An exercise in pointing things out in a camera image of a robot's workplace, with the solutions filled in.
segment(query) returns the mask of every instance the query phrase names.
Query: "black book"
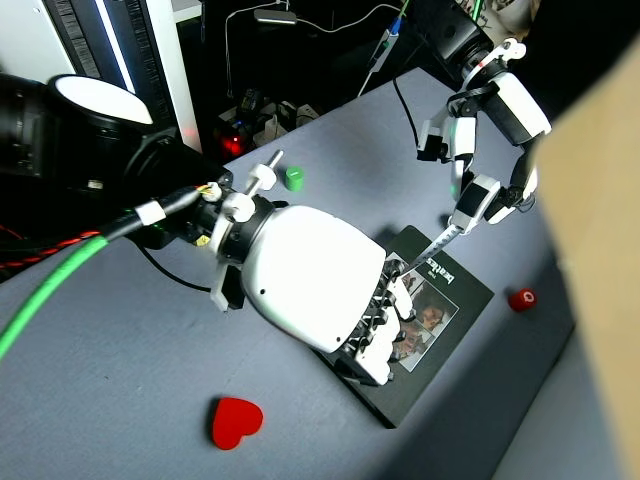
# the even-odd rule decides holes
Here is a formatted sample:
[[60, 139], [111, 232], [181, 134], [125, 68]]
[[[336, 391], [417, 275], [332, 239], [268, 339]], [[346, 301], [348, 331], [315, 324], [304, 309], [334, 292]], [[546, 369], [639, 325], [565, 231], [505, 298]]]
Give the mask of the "black book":
[[[408, 226], [386, 247], [387, 255], [408, 263], [429, 243]], [[493, 297], [491, 290], [444, 252], [405, 278], [416, 319], [401, 322], [406, 338], [394, 344], [401, 360], [391, 365], [393, 381], [370, 387], [344, 380], [388, 428], [400, 425]], [[320, 356], [333, 367], [335, 354]]]

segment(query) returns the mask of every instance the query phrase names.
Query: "gray table surface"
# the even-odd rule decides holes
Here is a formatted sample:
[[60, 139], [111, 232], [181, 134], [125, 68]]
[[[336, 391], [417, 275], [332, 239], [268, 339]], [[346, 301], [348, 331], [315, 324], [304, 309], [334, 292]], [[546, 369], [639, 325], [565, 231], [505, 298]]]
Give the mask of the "gray table surface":
[[[398, 83], [419, 125], [450, 94], [418, 70]], [[390, 84], [233, 162], [236, 185], [276, 148], [283, 166], [305, 169], [306, 185], [277, 186], [269, 198], [325, 210], [381, 242], [408, 224], [434, 237], [452, 208], [449, 168], [415, 160]], [[476, 171], [507, 180], [517, 155], [481, 118]], [[252, 307], [221, 314], [127, 240], [114, 242], [0, 365], [0, 478], [489, 478], [573, 325], [541, 212], [538, 202], [448, 247], [496, 295], [396, 430]], [[67, 254], [0, 286], [0, 324]], [[156, 256], [190, 281], [211, 281], [205, 249], [174, 242]], [[515, 315], [504, 292], [524, 286], [540, 303]], [[265, 413], [259, 434], [230, 452], [208, 433], [209, 407], [223, 395]]]

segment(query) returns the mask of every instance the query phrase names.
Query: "red cylinder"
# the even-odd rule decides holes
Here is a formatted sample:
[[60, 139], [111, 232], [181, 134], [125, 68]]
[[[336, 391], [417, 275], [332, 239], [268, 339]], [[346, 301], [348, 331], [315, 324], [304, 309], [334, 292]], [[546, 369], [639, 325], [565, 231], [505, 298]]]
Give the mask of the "red cylinder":
[[523, 288], [509, 297], [509, 306], [516, 312], [524, 312], [538, 303], [538, 296], [530, 288]]

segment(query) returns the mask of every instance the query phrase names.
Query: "led light strip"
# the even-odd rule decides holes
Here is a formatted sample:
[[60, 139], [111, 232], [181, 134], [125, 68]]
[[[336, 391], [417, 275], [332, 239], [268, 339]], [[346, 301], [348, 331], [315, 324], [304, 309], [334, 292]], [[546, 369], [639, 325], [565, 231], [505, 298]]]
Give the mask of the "led light strip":
[[113, 54], [116, 57], [118, 68], [120, 68], [120, 73], [122, 74], [124, 84], [126, 85], [127, 90], [129, 90], [131, 93], [136, 93], [136, 89], [133, 87], [133, 82], [131, 81], [131, 75], [129, 75], [129, 69], [127, 68], [127, 64], [124, 61], [124, 57], [122, 56], [122, 50], [120, 50], [120, 44], [118, 43], [116, 32], [113, 30], [113, 25], [111, 24], [109, 12], [107, 12], [107, 7], [105, 7], [104, 5], [104, 0], [95, 0], [95, 2], [96, 7], [98, 7], [98, 12], [100, 13], [100, 18], [102, 19], [102, 24], [104, 25], [104, 29], [107, 32], [107, 37], [109, 38], [111, 49], [113, 50]]

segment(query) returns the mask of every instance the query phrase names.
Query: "red heart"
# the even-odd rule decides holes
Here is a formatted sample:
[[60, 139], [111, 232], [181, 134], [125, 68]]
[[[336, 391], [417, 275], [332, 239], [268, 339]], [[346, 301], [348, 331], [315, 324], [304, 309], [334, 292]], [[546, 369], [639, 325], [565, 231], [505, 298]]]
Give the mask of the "red heart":
[[242, 437], [260, 430], [262, 410], [241, 398], [224, 397], [218, 402], [213, 418], [213, 443], [221, 450], [236, 448]]

